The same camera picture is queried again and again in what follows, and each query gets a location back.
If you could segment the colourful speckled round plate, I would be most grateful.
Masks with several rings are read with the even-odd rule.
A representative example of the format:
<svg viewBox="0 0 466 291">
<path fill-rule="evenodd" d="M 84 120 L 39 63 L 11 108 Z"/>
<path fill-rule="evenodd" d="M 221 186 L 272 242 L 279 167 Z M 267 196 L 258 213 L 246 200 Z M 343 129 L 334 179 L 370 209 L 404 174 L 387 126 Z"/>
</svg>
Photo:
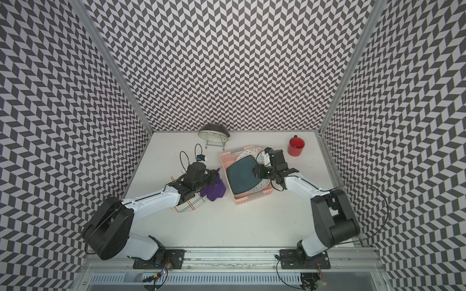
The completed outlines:
<svg viewBox="0 0 466 291">
<path fill-rule="evenodd" d="M 247 156 L 252 156 L 259 164 L 265 164 L 265 154 L 263 149 L 260 147 L 252 147 L 243 151 L 235 160 L 236 162 L 246 158 Z M 264 189 L 269 184 L 269 179 L 262 179 L 259 181 L 253 188 L 248 190 L 248 193 L 259 192 Z"/>
</svg>

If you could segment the dark teal square plate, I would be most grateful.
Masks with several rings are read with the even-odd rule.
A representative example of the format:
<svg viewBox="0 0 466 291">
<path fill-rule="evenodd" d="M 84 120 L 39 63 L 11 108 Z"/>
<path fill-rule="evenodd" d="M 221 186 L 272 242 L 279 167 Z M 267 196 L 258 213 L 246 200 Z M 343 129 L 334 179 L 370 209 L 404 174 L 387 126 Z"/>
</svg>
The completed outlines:
<svg viewBox="0 0 466 291">
<path fill-rule="evenodd" d="M 254 173 L 256 166 L 255 158 L 248 155 L 227 168 L 226 177 L 234 195 L 248 192 L 261 182 Z"/>
</svg>

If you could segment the purple cloth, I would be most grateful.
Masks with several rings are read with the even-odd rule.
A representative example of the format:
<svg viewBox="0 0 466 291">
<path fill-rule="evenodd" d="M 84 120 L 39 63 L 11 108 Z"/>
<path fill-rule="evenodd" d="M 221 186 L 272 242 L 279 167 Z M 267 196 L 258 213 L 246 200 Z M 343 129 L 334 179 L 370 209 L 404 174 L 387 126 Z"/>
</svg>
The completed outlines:
<svg viewBox="0 0 466 291">
<path fill-rule="evenodd" d="M 210 201 L 223 198 L 226 193 L 226 185 L 220 177 L 220 168 L 214 172 L 214 177 L 216 178 L 216 183 L 214 185 L 206 186 L 200 191 L 200 196 L 207 198 Z"/>
</svg>

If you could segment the white plaid round plate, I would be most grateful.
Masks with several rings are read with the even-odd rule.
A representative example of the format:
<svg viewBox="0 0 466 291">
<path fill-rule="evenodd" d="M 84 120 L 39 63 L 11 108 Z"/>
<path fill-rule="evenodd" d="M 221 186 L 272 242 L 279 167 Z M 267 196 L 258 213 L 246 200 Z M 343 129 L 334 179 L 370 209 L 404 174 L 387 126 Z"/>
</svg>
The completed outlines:
<svg viewBox="0 0 466 291">
<path fill-rule="evenodd" d="M 195 193 L 195 195 L 190 200 L 171 208 L 171 211 L 174 213 L 193 212 L 202 207 L 207 201 L 208 200 L 205 197 L 202 197 L 200 193 Z"/>
</svg>

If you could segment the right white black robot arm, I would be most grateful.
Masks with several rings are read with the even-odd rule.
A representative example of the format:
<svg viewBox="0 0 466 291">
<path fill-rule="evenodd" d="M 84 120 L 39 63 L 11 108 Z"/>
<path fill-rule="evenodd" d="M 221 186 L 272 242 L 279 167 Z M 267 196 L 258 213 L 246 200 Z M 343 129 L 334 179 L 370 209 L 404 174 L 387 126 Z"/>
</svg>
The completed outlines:
<svg viewBox="0 0 466 291">
<path fill-rule="evenodd" d="M 310 203 L 314 232 L 297 243 L 298 258 L 316 257 L 360 234 L 356 214 L 342 189 L 323 189 L 297 169 L 289 168 L 282 150 L 267 147 L 260 153 L 264 154 L 264 163 L 254 166 L 254 175 L 270 179 L 283 190 L 289 190 Z"/>
</svg>

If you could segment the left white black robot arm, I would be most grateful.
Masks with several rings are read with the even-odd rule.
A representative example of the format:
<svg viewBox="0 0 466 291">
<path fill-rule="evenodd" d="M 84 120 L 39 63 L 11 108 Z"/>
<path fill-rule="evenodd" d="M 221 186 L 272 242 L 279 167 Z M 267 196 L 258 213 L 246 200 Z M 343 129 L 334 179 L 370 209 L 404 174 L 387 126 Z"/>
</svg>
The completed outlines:
<svg viewBox="0 0 466 291">
<path fill-rule="evenodd" d="M 139 198 L 107 198 L 84 225 L 81 237 L 85 247 L 90 247 L 101 260 L 117 255 L 145 261 L 153 259 L 162 244 L 154 236 L 132 233 L 132 226 L 153 213 L 189 201 L 207 186 L 216 185 L 217 174 L 218 170 L 194 162 L 185 174 L 159 191 Z"/>
</svg>

